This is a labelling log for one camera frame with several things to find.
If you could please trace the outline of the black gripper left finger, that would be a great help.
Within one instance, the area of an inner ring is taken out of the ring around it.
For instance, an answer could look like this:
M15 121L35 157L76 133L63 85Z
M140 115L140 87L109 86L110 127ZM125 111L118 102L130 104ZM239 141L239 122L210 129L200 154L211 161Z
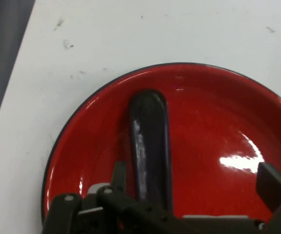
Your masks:
M128 197L126 163L115 163L111 183L83 199L60 194L50 205L44 234L175 234L180 221L170 213Z

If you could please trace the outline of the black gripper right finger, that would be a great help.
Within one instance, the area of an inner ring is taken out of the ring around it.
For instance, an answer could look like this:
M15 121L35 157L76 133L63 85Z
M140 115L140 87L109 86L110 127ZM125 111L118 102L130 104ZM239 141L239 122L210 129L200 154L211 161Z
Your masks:
M256 191L272 212L272 217L261 232L281 234L281 173L271 163L259 163Z

